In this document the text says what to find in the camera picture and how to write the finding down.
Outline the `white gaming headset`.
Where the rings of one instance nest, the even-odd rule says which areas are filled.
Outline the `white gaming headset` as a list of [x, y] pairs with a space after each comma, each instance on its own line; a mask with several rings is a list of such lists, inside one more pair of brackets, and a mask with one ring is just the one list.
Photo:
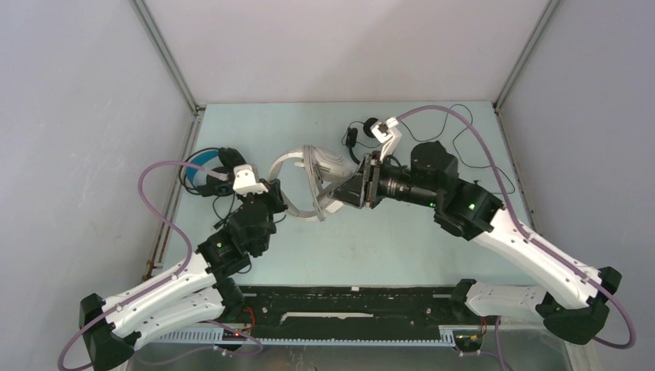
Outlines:
[[299, 220], [325, 221], [344, 205], [330, 198], [328, 192], [355, 173], [355, 164], [326, 148], [304, 145], [284, 152], [273, 162], [268, 182], [278, 179], [284, 162], [291, 159], [296, 159], [294, 165], [303, 168], [306, 173], [313, 209], [298, 209], [282, 191], [283, 200], [287, 204], [285, 213]]

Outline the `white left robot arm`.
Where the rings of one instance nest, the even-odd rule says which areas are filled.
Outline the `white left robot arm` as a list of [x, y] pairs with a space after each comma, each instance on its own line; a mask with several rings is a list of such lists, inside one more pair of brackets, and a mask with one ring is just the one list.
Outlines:
[[243, 294], [231, 277], [268, 250], [277, 231], [273, 217], [287, 207], [277, 179], [248, 185], [240, 198], [223, 227], [174, 267], [120, 294], [80, 301], [90, 368], [111, 370], [157, 337], [195, 322], [241, 318]]

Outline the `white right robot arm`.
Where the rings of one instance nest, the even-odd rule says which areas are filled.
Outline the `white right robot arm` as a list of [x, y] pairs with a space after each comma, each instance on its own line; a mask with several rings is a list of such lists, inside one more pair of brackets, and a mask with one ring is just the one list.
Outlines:
[[477, 316], [540, 322], [576, 345], [589, 343], [606, 323], [620, 272], [581, 264], [514, 222], [498, 197], [459, 177], [456, 157], [437, 141], [416, 145], [409, 166], [369, 155], [330, 196], [359, 209], [373, 209], [384, 199], [428, 207], [447, 233], [489, 248], [535, 280], [533, 286], [502, 286], [463, 279], [449, 303], [457, 322]]

